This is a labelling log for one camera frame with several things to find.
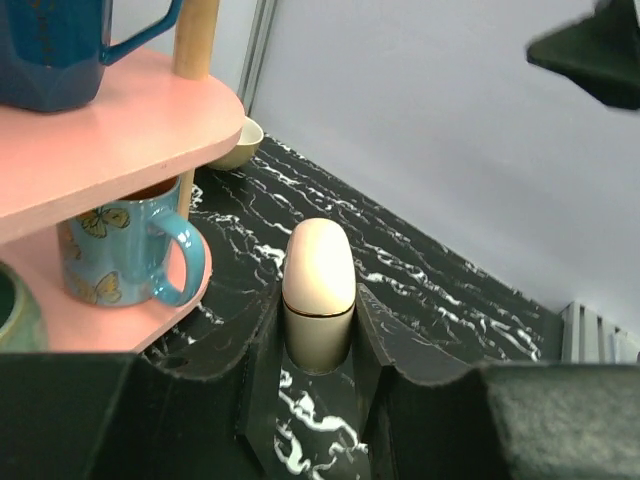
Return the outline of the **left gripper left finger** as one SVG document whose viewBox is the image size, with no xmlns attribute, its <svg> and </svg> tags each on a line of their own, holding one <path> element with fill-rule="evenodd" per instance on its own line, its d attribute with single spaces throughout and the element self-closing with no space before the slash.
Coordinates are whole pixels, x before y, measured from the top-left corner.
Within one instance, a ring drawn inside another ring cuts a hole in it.
<svg viewBox="0 0 640 480">
<path fill-rule="evenodd" d="M 130 353 L 1 358 L 5 479 L 267 479 L 280 288 L 152 363 Z"/>
</svg>

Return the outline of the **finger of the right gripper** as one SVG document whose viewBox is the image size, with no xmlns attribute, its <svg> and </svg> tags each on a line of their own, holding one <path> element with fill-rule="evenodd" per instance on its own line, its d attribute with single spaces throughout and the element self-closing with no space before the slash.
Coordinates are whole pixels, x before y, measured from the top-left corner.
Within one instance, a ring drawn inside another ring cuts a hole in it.
<svg viewBox="0 0 640 480">
<path fill-rule="evenodd" d="M 529 64 L 559 74 L 603 105 L 639 108 L 639 3 L 597 1 L 592 13 L 535 37 Z"/>
</svg>

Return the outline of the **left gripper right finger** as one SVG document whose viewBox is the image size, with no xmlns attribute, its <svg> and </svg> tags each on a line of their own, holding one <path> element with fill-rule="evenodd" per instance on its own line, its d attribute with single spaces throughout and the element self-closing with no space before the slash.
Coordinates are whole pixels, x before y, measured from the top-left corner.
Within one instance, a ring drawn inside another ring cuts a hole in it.
<svg viewBox="0 0 640 480">
<path fill-rule="evenodd" d="M 415 340 L 365 285 L 352 359 L 375 479 L 635 479 L 639 370 L 469 365 Z"/>
</svg>

